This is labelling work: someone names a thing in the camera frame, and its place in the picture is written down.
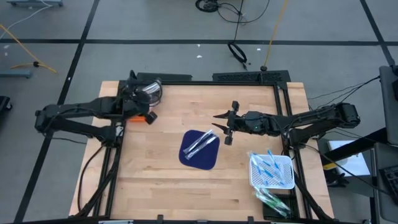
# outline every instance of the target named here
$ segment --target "cable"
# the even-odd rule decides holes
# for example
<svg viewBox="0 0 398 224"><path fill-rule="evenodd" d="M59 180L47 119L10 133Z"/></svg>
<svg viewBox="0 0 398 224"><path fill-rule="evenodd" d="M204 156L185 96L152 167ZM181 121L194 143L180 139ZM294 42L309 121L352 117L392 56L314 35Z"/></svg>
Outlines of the cable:
<svg viewBox="0 0 398 224"><path fill-rule="evenodd" d="M352 95L353 93L355 93L357 90L359 90L362 86L365 86L365 85L367 85L368 83L371 83L372 81L377 80L378 78L380 78L380 76L375 77L375 78L372 78L372 79L370 79L370 80L367 81L367 82L361 83L360 86L358 86L358 87L356 87L356 88L353 88L352 90L350 90L350 91L348 91L348 92L346 92L346 93L343 93L343 94L341 94L340 96L337 96L337 97L333 98L332 100L330 100L329 102L325 103L324 105L319 106L318 108L321 108L322 106L326 106L326 105L328 105L329 103L331 103L331 102L337 100L338 98L340 98L340 97L345 96L345 95L348 94L348 96L346 96L343 100L340 101L340 103L342 103L343 101L345 101L345 99L347 99L349 96L351 96L351 95Z"/></svg>
<svg viewBox="0 0 398 224"><path fill-rule="evenodd" d="M45 68L47 68L47 69L49 69L50 71L52 71L53 73L56 73L57 71L56 70L54 70L53 68L51 68L51 67L49 67L48 65L46 65L46 64L44 64L40 59L38 59L32 52L30 52L12 33L10 33L9 31L8 31L8 29L7 28L5 28L2 24L0 24L0 28L2 28L4 31L6 31L6 33L8 34L8 35L10 35L25 51L26 51L26 53L28 53L33 59L35 59L38 63L39 63L39 65L41 65L41 66L43 66L43 67L45 67Z"/></svg>
<svg viewBox="0 0 398 224"><path fill-rule="evenodd" d="M349 136L349 135L347 135L347 134L343 134L343 133L340 133L340 132L338 132L338 131L328 131L328 132L326 132L326 133L327 133L327 134L330 134L330 133L337 133L337 134L340 134L340 135L342 135L342 136L346 136L346 137L349 137L349 138L355 138L355 139L365 138L365 137ZM372 139L368 139L368 138L365 138L365 139L370 140L370 141L372 141L372 142L377 142L377 141L372 140Z"/></svg>
<svg viewBox="0 0 398 224"><path fill-rule="evenodd" d="M236 35L238 34L238 27L239 27L239 23L240 23L240 20L241 20L242 7L243 7L243 0L241 1L241 8L239 9L239 13L238 13L238 22L236 23L234 41L236 40Z"/></svg>
<svg viewBox="0 0 398 224"><path fill-rule="evenodd" d="M355 93L358 89L360 89L362 86L365 86L366 84L379 79L380 76L376 77L376 78L372 78L371 80L367 81L366 83L363 83L362 85L360 85L359 87L357 87L354 91L352 91L348 96L346 96L341 102L345 101L345 99L347 99L349 96L351 96L353 93Z"/></svg>
<svg viewBox="0 0 398 224"><path fill-rule="evenodd" d="M242 7L243 7L243 0L241 1L241 7L240 7L240 9L239 9L239 17L238 17L238 22L236 23L236 29L235 29L234 40L233 40L232 42L229 42L229 43L227 44L227 46L228 46L228 48L229 48L229 51L234 55L234 58L235 58L237 61L241 62L243 68L244 68L245 70L247 70L248 68L247 68L247 66L246 66L246 62L248 61L248 58L246 57L246 54L244 54L243 50L235 44L236 35L238 34L239 21L241 20L241 11L242 11ZM234 48L241 54L241 56L239 56L239 55L234 51L234 49L233 49L232 47L234 47Z"/></svg>
<svg viewBox="0 0 398 224"><path fill-rule="evenodd" d="M274 27L274 31L272 32L272 35L271 35L271 40L269 41L269 45L268 45L266 61L264 62L265 70L267 70L267 63L268 63L269 56L271 54L272 41L274 40L274 37L276 35L276 31L278 29L278 24L279 24L280 20L282 19L282 16L284 15L284 12L285 12L285 9L286 9L286 5L287 5L288 1L289 0L285 0L285 3L282 6L282 9L280 10L278 20L276 21L276 24L275 24L275 27Z"/></svg>
<svg viewBox="0 0 398 224"><path fill-rule="evenodd" d="M79 210L79 212L81 212L81 207L80 207L80 195L81 195L81 186L83 185L83 176L85 174L85 171L88 167L88 164L94 159L94 157L96 155L98 155L98 153L100 153L101 149L104 148L103 146L99 147L99 149L97 151L94 152L94 154L87 160L85 166L83 167L83 170L81 170L81 174L80 174L80 180L79 180L79 187L78 187L78 192L77 192L77 209Z"/></svg>
<svg viewBox="0 0 398 224"><path fill-rule="evenodd" d="M203 7L200 7L200 3L202 1L205 2L205 5ZM215 12L218 10L217 0L197 0L195 2L195 6L202 12Z"/></svg>
<svg viewBox="0 0 398 224"><path fill-rule="evenodd" d="M328 95L331 95L331 94L334 94L334 93L339 93L341 91L347 90L349 88L354 88L354 87L357 87L357 86L362 85L362 84L363 83L359 83L359 84L356 84L356 85L353 85L353 86L346 87L346 88L344 88L342 90L333 91L331 93L326 93L326 94L322 94L322 95L319 95L319 96L316 96L316 97L312 97L312 98L307 98L307 99L308 100L314 100L314 99L317 99L317 98L320 98L320 97L323 97L323 96L328 96Z"/></svg>
<svg viewBox="0 0 398 224"><path fill-rule="evenodd" d="M48 136L45 136L45 138L48 138L48 139L51 139L51 140L64 140L64 141L70 141L70 142L73 142L73 143L77 143L77 144L83 144L83 145L86 145L87 144L87 142L80 142L80 141L76 141L76 140L72 140L72 139L67 139L67 138L53 138L53 137L48 137Z"/></svg>
<svg viewBox="0 0 398 224"><path fill-rule="evenodd" d="M349 175L351 175L351 176L357 178L358 180L364 182L365 184L367 184L368 186L372 187L373 189L376 189L376 190L378 190L378 191L380 191L380 192L382 192L382 193L384 193L384 194L386 194L386 195L392 197L392 195L391 195L389 192L386 192L385 190L380 189L380 188L374 186L373 184L369 184L369 183L366 182L364 179L362 179L362 178L360 178L360 177L354 175L354 174L351 173L350 171L346 170L344 167L342 167L342 166L340 166L339 164L337 164L335 161L331 160L329 157L325 156L325 155L324 155L323 153L321 153L318 149L316 149L316 148L314 148L314 147L312 147L312 146L309 146L309 145L307 145L307 144L304 144L304 145L307 146L307 147L309 147L309 148L311 148L311 149L313 149L313 150L315 150L317 153L319 153L319 155L321 155L322 157L324 157L324 158L325 158L326 160L328 160L329 162L334 163L336 166L338 166L339 168L341 168L342 170L344 170L345 172L347 172Z"/></svg>
<svg viewBox="0 0 398 224"><path fill-rule="evenodd" d="M37 13L39 13L39 12L45 10L45 9L48 9L48 8L52 7L52 5L49 5L49 4L45 3L43 0L39 0L39 1L41 1L41 2L42 2L43 4L45 4L46 6L43 7L43 8L41 8L41 9L39 9L39 10L37 10L37 11L35 11L32 15L26 17L25 19L21 19L21 20L15 22L15 23L9 25L9 26L7 27L7 29L10 29L11 27L17 25L18 23L24 22L25 20L30 19L32 16L36 15ZM6 33L7 33L7 32L4 31L4 32L1 34L0 40L4 37L4 35L6 35Z"/></svg>
<svg viewBox="0 0 398 224"><path fill-rule="evenodd" d="M252 19L252 20L250 20L250 21L246 21L246 22L242 22L242 21L238 21L238 22L237 22L237 21L231 21L231 20L225 19L225 18L221 15L221 13L220 13L220 8L222 7L222 5L227 4L227 5L230 5L230 6L234 7L234 6L233 6L232 4L230 4L230 3L221 3L221 4L219 4L219 9L217 10L217 12L218 12L218 14L220 15L220 17L223 18L223 19L224 19L225 21L227 21L227 22L240 23L240 24L242 24L242 25L246 25L246 24L248 24L248 23L250 23L250 22L254 22L254 21L259 20L259 19L266 13L266 11L267 11L267 9L268 9L269 2L270 2L270 0L268 0L265 9L263 10L263 12L260 14L259 17L255 18L255 19ZM242 14L242 12L241 12L241 11L238 11L236 8L235 8L235 10L236 10L236 12L233 11L235 14L237 14L237 15Z"/></svg>
<svg viewBox="0 0 398 224"><path fill-rule="evenodd" d="M117 138L120 137L122 135L122 133L123 133L123 131L120 131L119 134L116 137ZM90 159L94 158L100 152L101 148L99 148L91 156ZM91 161L90 159L85 164L85 167L88 166L88 163ZM118 167L119 167L119 161L120 161L120 150L116 150L116 153L114 155L114 160L113 160L111 168L108 171L108 174L105 176L105 178L103 179L102 183L98 186L98 188L96 189L95 193L90 198L90 200L85 204L85 206L83 208L81 208L79 210L79 212L75 216L77 216L77 217L80 217L80 216L86 217L89 214L90 210L93 208L93 206L97 202L97 200L102 196L102 193L105 190L106 186L108 185L108 183L111 181L111 179L114 177L115 173L117 172ZM83 171L81 173L80 180L82 180L82 179L83 179ZM80 192L81 192L80 189L81 189L81 184L79 183L78 197L79 197Z"/></svg>
<svg viewBox="0 0 398 224"><path fill-rule="evenodd" d="M57 72L57 71L55 71L54 69L48 67L47 65L43 65L43 64L41 64L41 63L39 63L39 62L23 63L23 64L20 64L20 65L12 66L10 69L19 68L19 67L28 66L28 65L33 65L34 67L40 67L40 66L41 66L41 67L44 67L44 68L50 70L50 71L53 72L53 73L56 73L56 72Z"/></svg>
<svg viewBox="0 0 398 224"><path fill-rule="evenodd" d="M95 116L95 113L96 113L96 111L94 111L94 110L91 110L91 109L88 109L88 108L82 108L82 107L79 107L79 106L76 106L76 107L73 107L73 108L69 108L69 109L66 109L66 110L64 110L64 111L62 111L62 112L59 112L57 115L55 115L54 117L51 118L51 120L50 120L50 122L48 123L48 125L47 125L47 126L44 128L44 130L42 131L42 134L44 135L44 137L45 137L45 138L47 137L47 136L45 135L45 133L47 133L47 131L49 130L51 124L54 122L54 120L55 120L58 116L60 116L60 115L62 115L62 114L64 114L64 113L66 113L66 112L73 111L73 110L86 110L86 111L92 112L92 113L93 113L93 116Z"/></svg>

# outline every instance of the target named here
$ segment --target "floor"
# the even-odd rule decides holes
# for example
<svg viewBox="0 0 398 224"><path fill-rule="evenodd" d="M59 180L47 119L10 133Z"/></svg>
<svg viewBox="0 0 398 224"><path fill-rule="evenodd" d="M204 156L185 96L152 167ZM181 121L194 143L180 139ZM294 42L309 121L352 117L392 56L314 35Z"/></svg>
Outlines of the floor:
<svg viewBox="0 0 398 224"><path fill-rule="evenodd" d="M238 0L226 2L236 7L240 4ZM50 103L92 100L103 80L125 79L130 69L191 74L194 80L211 80L217 72L243 71L225 44L233 39L236 25L217 13L200 12L194 3L64 0L64 7L46 9L11 29L58 73L32 68L30 79L0 79L0 95L10 96L14 103L0 131L0 223L14 221L43 144L43 137L34 129L35 110ZM265 3L245 2L244 16L255 18ZM364 4L376 21L376 34L379 30L381 35L375 34L376 26L369 22ZM251 63L249 71L259 70L264 63L267 40L282 5L283 1L271 1L258 21L239 26L237 40L244 43L239 46ZM395 0L289 1L275 37L278 41L272 47L269 70L288 70L293 82L304 82L309 98L376 77L378 68L388 65L387 51L398 58L397 7ZM7 27L36 9L1 1L0 24ZM236 19L227 10L221 13ZM0 69L31 61L9 36L0 40ZM317 107L332 98L309 102ZM352 132L366 135L384 127L378 82L366 85L347 102L355 104L362 121ZM327 137L347 139L336 133ZM50 143L29 206L18 218L32 221L67 216L83 150L84 146L70 142ZM341 189L330 189L330 195L336 218L360 222L370 217L368 198Z"/></svg>

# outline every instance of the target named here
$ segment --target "yellow cable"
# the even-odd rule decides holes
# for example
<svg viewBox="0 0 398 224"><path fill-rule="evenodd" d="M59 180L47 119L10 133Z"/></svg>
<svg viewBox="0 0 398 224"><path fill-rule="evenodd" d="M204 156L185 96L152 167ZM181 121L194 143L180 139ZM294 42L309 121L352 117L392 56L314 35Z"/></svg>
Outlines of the yellow cable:
<svg viewBox="0 0 398 224"><path fill-rule="evenodd" d="M32 52L30 52L28 49L26 49L26 47L11 32L9 32L8 29L5 28L2 24L0 24L0 28L2 28L8 35L10 35L10 37L12 37L26 51L26 53L28 53L32 58L34 58L37 62L39 62L41 64L41 66L49 69L53 73L57 72L53 68L51 68L48 65L44 64L40 59L38 59L34 54L32 54ZM16 66L13 66L12 68L20 67L20 66L23 66L23 65L16 65Z"/></svg>
<svg viewBox="0 0 398 224"><path fill-rule="evenodd" d="M267 57L266 57L266 62L264 62L264 66L267 66L268 58L269 58L269 56L271 54L272 41L274 40L274 37L275 37L275 34L276 34L276 30L278 29L278 24L279 24L280 20L282 19L282 16L284 15L284 12L285 12L285 9L286 9L286 5L287 5L288 1L289 0L285 0L284 6L282 7L282 10L279 13L278 20L276 21L276 24L275 24L275 27L274 27L274 31L272 32L271 40L269 41Z"/></svg>
<svg viewBox="0 0 398 224"><path fill-rule="evenodd" d="M51 67L49 67L49 66L47 66L47 65L39 64L39 66L44 67L44 68L50 70L50 71L53 72L53 73L56 73L56 72L57 72L57 71L55 71L53 68L51 68Z"/></svg>
<svg viewBox="0 0 398 224"><path fill-rule="evenodd" d="M19 67L28 66L28 65L33 65L33 63L24 63L24 64L20 64L20 65L15 65L15 66L12 66L10 69L19 68ZM53 73L57 72L54 69L52 69L52 68L50 68L50 67L48 67L46 65L43 65L43 64L38 64L38 66L44 67L44 68L50 70Z"/></svg>
<svg viewBox="0 0 398 224"><path fill-rule="evenodd" d="M25 64L20 64L20 65L15 65L15 66L12 66L10 69L19 68L19 67L28 66L28 65L32 65L32 63L25 63Z"/></svg>

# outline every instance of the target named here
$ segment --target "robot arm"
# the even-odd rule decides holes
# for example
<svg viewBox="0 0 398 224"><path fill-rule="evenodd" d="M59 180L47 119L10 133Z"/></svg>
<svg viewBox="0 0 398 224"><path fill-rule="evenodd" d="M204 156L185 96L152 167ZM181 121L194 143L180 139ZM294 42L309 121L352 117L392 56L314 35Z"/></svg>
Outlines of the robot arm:
<svg viewBox="0 0 398 224"><path fill-rule="evenodd" d="M36 111L35 129L47 135L55 131L67 131L82 134L89 138L96 137L104 146L114 147L117 143L117 127L96 127L71 121L68 118L95 116L100 119L124 121L132 116L144 116L148 124L152 124L157 115L150 112L150 106L156 104L161 97L159 80L138 80L134 72L130 73L127 85L118 96L96 98L89 103L68 105L48 105Z"/></svg>
<svg viewBox="0 0 398 224"><path fill-rule="evenodd" d="M233 132L239 131L249 134L279 136L289 140L289 146L300 146L312 136L322 134L333 128L355 128L360 123L360 118L355 106L349 103L324 106L320 109L295 114L293 116L272 115L258 111L248 111L238 116L239 103L232 103L232 111L214 116L227 119L227 126L213 123L226 134L225 144L232 144ZM310 125L303 129L299 126Z"/></svg>

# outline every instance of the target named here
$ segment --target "black cable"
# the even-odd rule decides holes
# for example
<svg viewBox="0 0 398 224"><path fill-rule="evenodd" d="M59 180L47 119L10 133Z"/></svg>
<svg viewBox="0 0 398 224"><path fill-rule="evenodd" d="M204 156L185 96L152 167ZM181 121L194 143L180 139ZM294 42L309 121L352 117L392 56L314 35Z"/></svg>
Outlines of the black cable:
<svg viewBox="0 0 398 224"><path fill-rule="evenodd" d="M48 129L50 128L51 124L55 121L55 119L58 118L58 116L66 113L66 112L73 111L73 110L86 110L86 111L92 112L93 116L95 116L95 113L96 113L95 110L91 110L91 109L88 109L88 108L82 108L82 107L79 107L79 106L76 106L76 107L73 107L73 108L69 108L69 109L66 109L66 110L64 110L62 112L59 112L57 115L55 115L54 117L51 118L51 120L48 123L48 125L46 125L46 127L44 128L44 130L42 132L44 137L46 138L45 133L48 131Z"/></svg>
<svg viewBox="0 0 398 224"><path fill-rule="evenodd" d="M348 96L346 96L341 102L345 101L345 99L347 99L349 96L351 96L353 93L355 93L358 89L360 89L362 86L365 86L366 84L379 79L380 76L376 77L376 78L372 78L371 80L367 81L366 83L363 83L362 85L360 85L359 87L357 87L354 91L352 91Z"/></svg>
<svg viewBox="0 0 398 224"><path fill-rule="evenodd" d="M119 134L116 136L117 138L122 135L123 131L120 131ZM116 152L112 166L110 170L108 171L108 174L104 178L104 181L101 183L101 185L98 186L97 190L93 194L93 196L90 198L89 202L86 203L86 205L83 208L80 208L80 193L81 193L81 186L83 184L83 176L85 173L86 168L88 167L88 164L91 162L91 160L101 151L103 146L101 146L86 162L83 170L81 171L80 175L80 181L79 181L79 188L78 188L78 210L79 213L76 214L76 216L87 216L90 212L90 210L93 208L94 204L97 202L97 200L101 197L104 189L106 188L107 184L109 181L113 178L113 175L116 173L118 165L119 165L119 160L120 160L120 155Z"/></svg>
<svg viewBox="0 0 398 224"><path fill-rule="evenodd" d="M67 138L53 138L53 137L50 138L48 136L44 136L44 137L49 138L51 140L64 140L64 141L70 141L70 142L77 143L77 144L83 144L83 145L87 144L87 142L81 142L81 141L76 141L76 140L67 139Z"/></svg>
<svg viewBox="0 0 398 224"><path fill-rule="evenodd" d="M322 94L322 95L319 95L319 96L316 96L316 97L312 97L312 98L307 98L307 99L308 99L308 100L314 100L314 99L317 99L317 98L320 98L320 97L323 97L323 96L328 96L328 95L332 95L332 94L334 94L334 93L339 93L339 92L341 92L341 91L347 90L347 89L349 89L349 88L354 88L354 87L357 87L357 86L362 85L362 84L363 84L363 83L359 83L359 84L356 84L356 85L353 85L353 86L346 87L346 88L344 88L344 89L342 89L342 90L333 91L333 92L331 92L331 93L326 93L326 94Z"/></svg>
<svg viewBox="0 0 398 224"><path fill-rule="evenodd" d="M227 5L230 5L230 6L234 7L234 6L233 6L232 4L230 4L230 3L221 3L221 4L219 4L219 8L218 8L217 12L218 12L218 14L220 15L220 17L221 17L222 19L224 19L225 21L227 21L227 22L239 23L239 24L244 24L244 25L245 25L245 24L248 24L248 23L250 23L250 22L254 22L254 21L259 20L259 19L264 15L264 13L266 13L266 11L267 11L267 9L268 9L269 2L270 2L270 0L268 0L265 9L263 10L263 12L260 14L259 17L255 18L255 19L252 19L252 20L250 20L250 21L246 21L246 22L242 22L242 21L231 21L231 20L225 19L225 17L223 17L223 16L221 15L221 13L220 13L220 8L222 7L222 5L227 4ZM242 14L242 11L241 11L241 10L238 11L238 10L236 9L236 7L234 7L234 8L235 8L235 10L236 10L236 14L238 14L238 15L241 15L241 14Z"/></svg>
<svg viewBox="0 0 398 224"><path fill-rule="evenodd" d="M321 153L318 149L315 149L314 147L309 146L309 145L307 145L307 144L304 144L304 145L307 146L307 147L309 147L309 148L311 148L311 149L313 149L313 150L315 150L317 153L319 153L319 155L321 155L322 157L324 157L326 160L328 160L329 162L334 163L336 166L338 166L339 168L341 168L342 170L344 170L345 172L347 172L347 173L350 174L351 176L353 176L353 177L357 178L358 180L364 182L365 184L369 185L369 186L372 187L373 189L376 189L376 190L378 190L378 191L380 191L380 192L382 192L382 193L384 193L384 194L386 194L386 195L388 195L388 196L390 196L390 197L392 196L389 192L386 192L385 190L380 189L380 188L374 186L373 184L369 184L369 183L366 182L364 179L362 179L362 178L360 178L360 177L354 175L354 174L351 173L350 171L346 170L344 167L342 167L341 165L337 164L335 161L331 160L329 157L325 156L325 155L324 155L323 153Z"/></svg>
<svg viewBox="0 0 398 224"><path fill-rule="evenodd" d="M229 43L228 43L228 48L229 48L229 51L234 55L234 58L236 58L236 60L238 60L239 62L241 62L243 68L244 68L245 70L247 70L248 68L247 68L247 66L246 66L246 62L248 61L248 58L246 57L246 54L243 52L243 50L235 44L236 35L238 34L238 27L239 27L239 23L240 23L239 21L241 20L241 11L242 11L242 7L243 7L243 0L241 1L241 7L240 7L240 9L239 9L239 17L238 17L238 22L236 23L236 29L235 29L234 40L233 40L232 42L229 42ZM233 50L232 47L234 47L234 48L241 54L241 56L239 56L239 55Z"/></svg>
<svg viewBox="0 0 398 224"><path fill-rule="evenodd" d="M326 132L327 134L330 134L330 133L337 133L337 134L340 134L340 135L342 135L342 136L346 136L346 137L349 137L349 138L355 138L355 139L360 139L360 137L355 137L355 136L349 136L349 135L347 135L347 134L343 134L343 133L340 133L340 132L338 132L338 131L328 131L328 132ZM370 141L372 141L372 142L377 142L377 141L375 141L375 140L372 140L372 139L368 139L368 138L366 138L367 140L370 140Z"/></svg>
<svg viewBox="0 0 398 224"><path fill-rule="evenodd" d="M201 2L204 2L205 5L203 7L200 6ZM202 12L215 12L218 10L218 3L217 0L197 0L195 2L195 6L197 9L201 10Z"/></svg>
<svg viewBox="0 0 398 224"><path fill-rule="evenodd" d="M346 92L346 93L343 93L343 94L341 94L340 96L337 96L337 97L333 98L332 100L330 100L329 102L327 102L327 103L325 103L325 104L319 106L318 108L320 108L320 107L322 107L322 106L326 106L326 105L328 105L329 103L331 103L331 102L337 100L338 98L340 98L340 97L345 96L345 95L348 94L348 96L346 96L343 100L340 101L340 103L341 103L341 102L345 101L345 99L347 99L347 98L348 98L349 96L351 96L353 93L355 93L357 90L359 90L362 86L365 86L366 84L368 84L368 83L370 83L370 82L372 82L372 81L374 81L374 80L377 80L378 78L380 78L380 76L375 77L375 78L372 78L371 80L362 83L360 86L358 86L358 87L356 87L356 88L353 88L352 90L350 90L350 91L348 91L348 92Z"/></svg>
<svg viewBox="0 0 398 224"><path fill-rule="evenodd" d="M91 160L94 159L94 157L96 155L98 155L98 153L100 153L101 149L104 148L103 146L99 147L99 149L97 151L94 152L94 154L87 160L85 166L83 167L83 170L81 170L81 174L80 174L80 180L79 180L79 187L78 187L78 191L77 191L77 209L79 210L79 212L81 212L81 207L80 207L80 195L81 195L81 186L83 185L83 176L85 174L85 171L88 167L88 164L91 162Z"/></svg>

